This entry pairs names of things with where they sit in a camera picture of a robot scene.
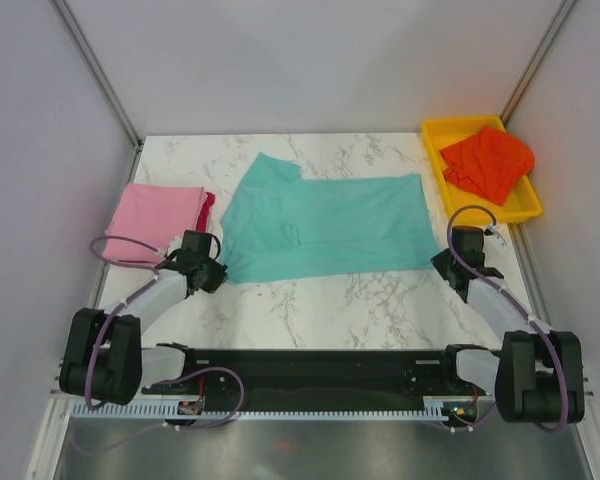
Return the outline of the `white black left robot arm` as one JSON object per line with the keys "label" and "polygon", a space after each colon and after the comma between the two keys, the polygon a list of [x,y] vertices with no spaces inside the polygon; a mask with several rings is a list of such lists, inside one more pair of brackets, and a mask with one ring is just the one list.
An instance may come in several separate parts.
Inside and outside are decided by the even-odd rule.
{"label": "white black left robot arm", "polygon": [[[113,259],[97,244],[120,241],[157,255],[155,261]],[[140,240],[104,235],[91,241],[92,253],[108,265],[146,270],[145,284],[103,308],[82,308],[72,319],[59,374],[60,390],[84,399],[90,410],[126,405],[143,386],[163,380],[178,393],[199,382],[199,369],[180,347],[144,348],[142,336],[172,307],[193,294],[213,293],[227,279],[218,262],[221,242],[212,233],[187,230],[178,248],[162,251]]]}

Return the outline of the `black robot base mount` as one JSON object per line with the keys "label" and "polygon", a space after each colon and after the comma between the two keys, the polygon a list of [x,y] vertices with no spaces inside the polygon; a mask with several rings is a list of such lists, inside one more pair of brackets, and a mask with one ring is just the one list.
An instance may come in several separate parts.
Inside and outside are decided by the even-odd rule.
{"label": "black robot base mount", "polygon": [[483,390],[460,379],[445,350],[191,349],[185,374],[145,394],[199,393],[212,407],[295,409],[417,407],[424,398],[473,397]]}

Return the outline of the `teal t shirt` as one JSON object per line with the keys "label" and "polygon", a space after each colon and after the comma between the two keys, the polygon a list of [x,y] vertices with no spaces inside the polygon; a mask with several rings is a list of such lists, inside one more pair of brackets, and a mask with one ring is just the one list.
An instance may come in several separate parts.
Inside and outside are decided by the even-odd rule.
{"label": "teal t shirt", "polygon": [[305,179],[259,154],[222,219],[233,284],[427,268],[439,251],[421,177]]}

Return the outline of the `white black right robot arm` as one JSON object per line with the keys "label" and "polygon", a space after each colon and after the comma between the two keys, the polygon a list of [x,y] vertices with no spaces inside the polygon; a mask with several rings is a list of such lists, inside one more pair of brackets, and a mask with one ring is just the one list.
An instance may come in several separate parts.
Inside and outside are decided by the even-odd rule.
{"label": "white black right robot arm", "polygon": [[501,272],[485,265],[485,236],[478,227],[447,228],[448,248],[431,259],[460,299],[501,339],[498,351],[450,347],[452,360],[438,368],[447,392],[471,384],[494,395],[501,418],[560,431],[583,420],[584,375],[581,343],[536,319],[505,286]]}

